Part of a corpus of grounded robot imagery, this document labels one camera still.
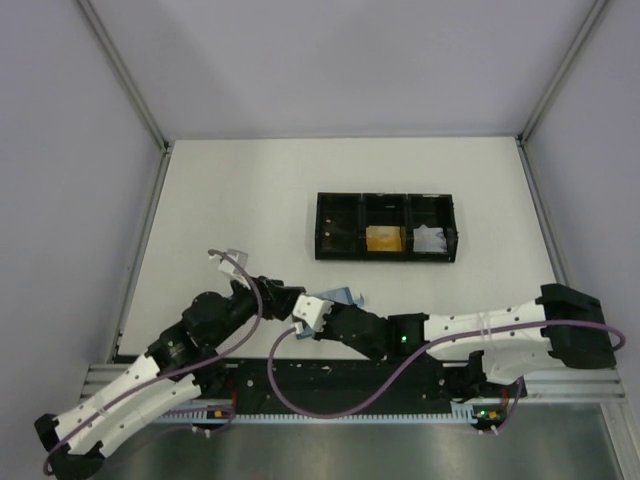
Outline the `blue leather card holder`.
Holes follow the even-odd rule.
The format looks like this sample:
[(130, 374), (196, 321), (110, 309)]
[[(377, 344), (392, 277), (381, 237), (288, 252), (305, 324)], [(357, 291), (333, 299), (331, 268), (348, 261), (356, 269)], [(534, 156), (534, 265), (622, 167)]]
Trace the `blue leather card holder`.
[(362, 295), (354, 298), (352, 296), (351, 290), (348, 287), (342, 287), (342, 288), (328, 290), (320, 293), (302, 293), (302, 294), (332, 301), (333, 306), (329, 313), (331, 313), (333, 309), (336, 309), (338, 305), (352, 305), (358, 308), (362, 308), (365, 303), (364, 297)]

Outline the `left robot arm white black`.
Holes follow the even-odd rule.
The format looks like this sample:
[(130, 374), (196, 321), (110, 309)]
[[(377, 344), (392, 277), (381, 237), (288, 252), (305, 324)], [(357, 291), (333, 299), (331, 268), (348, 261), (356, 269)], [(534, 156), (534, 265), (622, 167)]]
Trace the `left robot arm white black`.
[(165, 329), (114, 381), (74, 409), (39, 417), (34, 427), (47, 457), (43, 472), (57, 479), (88, 479), (108, 457), (109, 439), (129, 436), (172, 407), (226, 387), (226, 356), (219, 347), (247, 322), (284, 320), (304, 288), (263, 276), (232, 293), (196, 296), (180, 320)]

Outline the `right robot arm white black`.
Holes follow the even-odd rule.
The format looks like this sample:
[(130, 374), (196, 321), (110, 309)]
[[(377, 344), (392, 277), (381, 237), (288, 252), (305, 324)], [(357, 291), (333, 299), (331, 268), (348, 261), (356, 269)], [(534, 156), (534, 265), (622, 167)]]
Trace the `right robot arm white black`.
[(372, 361), (403, 361), (416, 351), (441, 364), (479, 361), (466, 380), (481, 396), (537, 370), (616, 364), (599, 300), (561, 284), (541, 286), (525, 303), (471, 314), (381, 317), (334, 304), (313, 337), (340, 342)]

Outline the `black VIP cards stack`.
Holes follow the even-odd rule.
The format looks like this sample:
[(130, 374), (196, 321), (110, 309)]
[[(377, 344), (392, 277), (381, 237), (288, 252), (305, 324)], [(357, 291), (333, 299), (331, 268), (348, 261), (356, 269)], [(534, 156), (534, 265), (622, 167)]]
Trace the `black VIP cards stack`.
[(322, 224), (321, 251), (351, 254), (357, 250), (357, 217), (348, 212), (329, 212)]

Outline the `gold cards stack in tray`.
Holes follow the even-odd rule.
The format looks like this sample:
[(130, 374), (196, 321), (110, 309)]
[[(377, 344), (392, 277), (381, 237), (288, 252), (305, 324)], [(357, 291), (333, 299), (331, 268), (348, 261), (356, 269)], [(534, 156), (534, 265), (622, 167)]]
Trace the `gold cards stack in tray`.
[(370, 225), (365, 230), (368, 252), (402, 252), (404, 243), (399, 226)]

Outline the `silver cards stack in tray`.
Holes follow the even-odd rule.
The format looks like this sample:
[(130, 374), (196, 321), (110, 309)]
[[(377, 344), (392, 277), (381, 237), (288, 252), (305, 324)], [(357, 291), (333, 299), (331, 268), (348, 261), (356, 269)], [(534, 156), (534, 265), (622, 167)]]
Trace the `silver cards stack in tray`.
[(447, 251), (444, 230), (440, 227), (421, 225), (413, 230), (413, 252), (439, 254)]

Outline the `black three-compartment tray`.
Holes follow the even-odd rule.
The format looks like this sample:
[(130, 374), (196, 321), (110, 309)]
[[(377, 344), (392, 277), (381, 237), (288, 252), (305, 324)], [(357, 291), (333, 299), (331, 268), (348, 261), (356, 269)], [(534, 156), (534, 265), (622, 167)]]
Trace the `black three-compartment tray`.
[[(357, 250), (351, 254), (324, 254), (321, 251), (322, 224), (329, 212), (348, 212), (357, 217)], [(370, 225), (399, 226), (402, 252), (368, 252), (365, 230)], [(421, 225), (444, 230), (447, 251), (439, 254), (413, 252), (413, 230)], [(394, 261), (453, 263), (459, 234), (454, 201), (449, 194), (329, 193), (317, 195), (314, 257), (317, 260)]]

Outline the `aluminium frame profile left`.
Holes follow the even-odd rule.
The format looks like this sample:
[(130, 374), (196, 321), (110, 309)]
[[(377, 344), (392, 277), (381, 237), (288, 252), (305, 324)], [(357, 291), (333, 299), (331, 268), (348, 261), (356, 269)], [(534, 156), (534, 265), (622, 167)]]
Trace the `aluminium frame profile left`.
[(85, 400), (115, 380), (128, 369), (128, 364), (92, 364), (88, 367), (80, 399)]

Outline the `aluminium frame profile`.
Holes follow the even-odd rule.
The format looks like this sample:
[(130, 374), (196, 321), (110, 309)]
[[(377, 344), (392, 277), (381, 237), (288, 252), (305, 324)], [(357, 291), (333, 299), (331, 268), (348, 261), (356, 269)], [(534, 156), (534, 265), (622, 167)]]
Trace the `aluminium frame profile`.
[(128, 364), (92, 364), (88, 367), (80, 399), (85, 400), (115, 380), (128, 369)]
[(579, 372), (569, 376), (568, 372), (553, 372), (551, 375), (529, 375), (525, 377), (528, 402), (546, 403), (608, 403), (625, 399), (625, 391), (617, 374), (613, 371), (597, 373), (589, 378)]

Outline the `aluminium frame profile right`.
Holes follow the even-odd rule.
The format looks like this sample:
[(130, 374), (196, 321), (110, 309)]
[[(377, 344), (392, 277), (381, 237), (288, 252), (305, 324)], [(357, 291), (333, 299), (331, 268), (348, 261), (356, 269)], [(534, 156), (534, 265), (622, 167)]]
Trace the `aluminium frame profile right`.
[(597, 373), (589, 378), (579, 372), (569, 376), (568, 372), (553, 372), (551, 375), (529, 375), (525, 377), (528, 402), (546, 403), (608, 403), (625, 399), (625, 391), (617, 374), (613, 371)]

